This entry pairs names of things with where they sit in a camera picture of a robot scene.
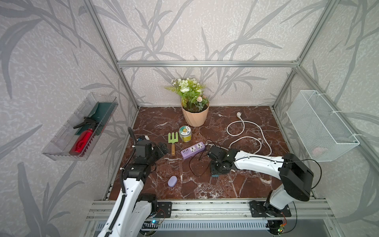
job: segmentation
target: white power cord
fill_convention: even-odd
[[[242,115],[241,112],[238,112],[238,113],[237,113],[237,117],[238,117],[241,121],[234,121],[234,122],[231,122],[231,123],[227,126],[227,128],[226,128],[226,132],[227,132],[230,136],[232,136],[232,137],[236,137],[236,136],[241,135],[241,134],[245,131],[245,123],[246,123],[246,122],[256,125],[256,126],[259,127],[259,129],[261,130],[261,133],[262,133],[263,139],[265,140],[266,144],[267,144],[268,147],[270,148],[270,153],[267,155],[267,156],[270,156],[271,153],[272,153],[273,151],[272,151],[272,149],[271,149],[270,144],[268,144],[268,142],[267,142],[267,140],[266,140],[266,138],[265,138],[265,135],[263,134],[262,128],[261,128],[258,124],[254,123],[254,122],[244,121],[244,120],[241,118],[241,115]],[[234,123],[237,123],[237,122],[241,122],[241,123],[242,123],[242,125],[243,125],[243,129],[242,129],[242,131],[241,131],[239,134],[236,134],[236,135],[231,134],[231,133],[228,131],[229,126],[232,125],[232,124],[234,124]],[[255,138],[255,137],[249,137],[249,136],[241,137],[241,138],[235,140],[234,142],[232,142],[232,143],[229,145],[229,148],[231,147],[231,145],[232,145],[233,143],[238,142],[239,140],[241,140],[241,139],[243,139],[243,138],[252,138],[252,139],[254,139],[254,140],[256,140],[256,141],[259,142],[260,147],[259,147],[259,149],[258,149],[256,152],[254,152],[253,154],[258,153],[258,152],[261,150],[261,148],[262,148],[262,142],[261,142],[260,140],[258,140],[257,138]]]
[[[205,146],[214,146],[214,144],[211,144],[211,143],[206,143]],[[229,150],[228,148],[225,148],[225,147],[222,147],[220,146],[220,148],[224,149],[224,150]]]

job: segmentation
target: white wire basket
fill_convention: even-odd
[[[335,160],[359,145],[355,135],[317,91],[300,91],[287,115],[316,161]]]

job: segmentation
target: wooden handle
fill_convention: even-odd
[[[175,155],[175,144],[171,144],[171,155]]]

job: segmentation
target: purple power strip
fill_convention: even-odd
[[[205,150],[205,145],[201,141],[198,144],[195,144],[195,145],[193,145],[187,149],[182,150],[180,153],[182,154],[183,159],[187,159],[187,158],[194,156],[197,153],[204,151],[204,150]]]

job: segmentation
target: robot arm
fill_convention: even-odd
[[[308,201],[311,192],[313,172],[294,154],[284,157],[270,157],[250,154],[237,149],[225,151],[212,146],[208,157],[212,174],[227,174],[234,167],[252,170],[280,179],[283,184],[272,191],[265,203],[269,215],[282,216],[282,209],[293,200]]]
[[[163,143],[155,145],[143,137],[135,140],[131,129],[129,133],[135,141],[136,157],[133,163],[124,167],[125,170],[121,172],[125,193],[122,189],[120,190],[113,210],[106,225],[99,233],[99,237],[135,237],[146,218],[157,212],[155,195],[140,195],[140,192],[151,173],[151,166],[168,153],[167,147]]]

